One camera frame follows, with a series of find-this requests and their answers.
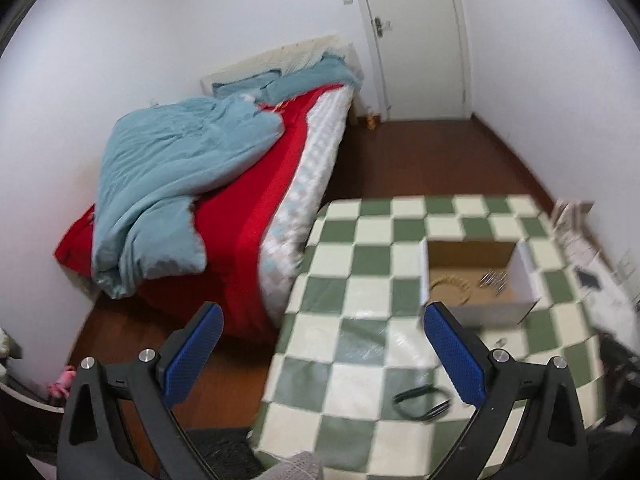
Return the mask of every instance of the green and white checkered rug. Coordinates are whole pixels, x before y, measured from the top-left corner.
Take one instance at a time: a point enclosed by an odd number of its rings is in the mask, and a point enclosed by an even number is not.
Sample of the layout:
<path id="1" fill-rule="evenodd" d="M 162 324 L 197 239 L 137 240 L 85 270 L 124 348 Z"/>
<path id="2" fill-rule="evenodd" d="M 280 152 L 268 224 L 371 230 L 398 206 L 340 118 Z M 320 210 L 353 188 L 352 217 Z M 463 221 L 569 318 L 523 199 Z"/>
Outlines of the green and white checkered rug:
<path id="1" fill-rule="evenodd" d="M 529 196 L 340 200 L 318 214 L 271 362 L 251 443 L 265 465 L 318 453 L 328 480 L 423 478 L 474 412 L 418 326 L 418 244 L 429 239 L 525 239 L 542 300 L 523 323 L 479 333 L 518 360 L 569 363 L 585 426 L 604 416 L 598 343 L 578 286 Z M 435 382 L 454 396 L 430 423 L 402 420 L 393 395 Z M 416 414 L 438 399 L 406 406 Z M 504 459 L 524 404 L 514 406 L 485 473 Z"/>

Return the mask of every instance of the brown floor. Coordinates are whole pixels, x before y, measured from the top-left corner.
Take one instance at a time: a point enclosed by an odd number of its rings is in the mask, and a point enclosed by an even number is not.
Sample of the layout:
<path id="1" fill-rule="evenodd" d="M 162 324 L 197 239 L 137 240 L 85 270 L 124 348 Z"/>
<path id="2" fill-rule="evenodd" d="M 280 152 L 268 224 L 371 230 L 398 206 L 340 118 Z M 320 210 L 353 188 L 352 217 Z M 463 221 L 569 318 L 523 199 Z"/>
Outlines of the brown floor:
<path id="1" fill-rule="evenodd" d="M 347 129 L 325 201 L 411 194 L 528 193 L 548 210 L 550 198 L 526 168 L 478 120 L 385 123 Z M 103 363 L 157 348 L 179 326 L 140 298 L 102 296 L 70 359 Z M 226 338 L 217 346 L 188 400 L 174 410 L 185 428 L 249 426 L 258 409 L 272 349 Z M 145 468 L 156 467 L 135 410 L 124 406 Z"/>

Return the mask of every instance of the white mattress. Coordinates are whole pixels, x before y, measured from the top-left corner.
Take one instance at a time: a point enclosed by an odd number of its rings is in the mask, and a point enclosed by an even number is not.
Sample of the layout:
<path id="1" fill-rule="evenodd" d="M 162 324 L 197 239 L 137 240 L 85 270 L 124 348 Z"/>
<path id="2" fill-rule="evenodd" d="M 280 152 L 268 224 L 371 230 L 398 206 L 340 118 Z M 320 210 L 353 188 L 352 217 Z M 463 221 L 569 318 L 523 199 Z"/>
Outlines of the white mattress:
<path id="1" fill-rule="evenodd" d="M 351 88 L 332 90 L 309 110 L 300 164 L 260 245 L 258 282 L 276 327 L 282 322 L 304 244 L 334 169 L 352 97 Z"/>

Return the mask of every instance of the black cable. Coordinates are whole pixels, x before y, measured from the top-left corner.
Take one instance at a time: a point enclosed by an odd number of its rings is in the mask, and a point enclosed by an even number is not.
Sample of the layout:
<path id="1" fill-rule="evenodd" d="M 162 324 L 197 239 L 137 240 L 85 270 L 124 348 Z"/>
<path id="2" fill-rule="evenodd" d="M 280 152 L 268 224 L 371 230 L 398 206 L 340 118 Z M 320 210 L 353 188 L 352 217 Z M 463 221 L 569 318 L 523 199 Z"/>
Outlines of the black cable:
<path id="1" fill-rule="evenodd" d="M 441 402 L 434 408 L 431 408 L 428 412 L 423 415 L 411 415 L 402 409 L 400 406 L 401 402 L 409 399 L 417 399 L 418 397 L 426 396 L 429 394 L 441 394 L 444 397 L 447 397 L 447 400 Z M 426 386 L 418 386 L 417 388 L 412 388 L 411 390 L 407 390 L 400 394 L 397 394 L 392 397 L 391 405 L 393 406 L 396 413 L 400 415 L 405 420 L 413 420 L 416 422 L 426 422 L 427 420 L 433 420 L 437 416 L 440 416 L 449 411 L 451 407 L 451 395 L 448 391 L 437 388 L 432 384 L 427 384 Z"/>

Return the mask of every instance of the door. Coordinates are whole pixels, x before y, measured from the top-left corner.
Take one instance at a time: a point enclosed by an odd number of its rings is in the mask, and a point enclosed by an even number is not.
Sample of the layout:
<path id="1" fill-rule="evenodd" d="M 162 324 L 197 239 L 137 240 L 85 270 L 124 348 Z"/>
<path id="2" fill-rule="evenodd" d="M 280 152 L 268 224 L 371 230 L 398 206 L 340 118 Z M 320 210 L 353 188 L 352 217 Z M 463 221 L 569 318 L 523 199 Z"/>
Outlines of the door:
<path id="1" fill-rule="evenodd" d="M 462 49 L 453 0 L 367 1 L 389 119 L 465 117 Z"/>

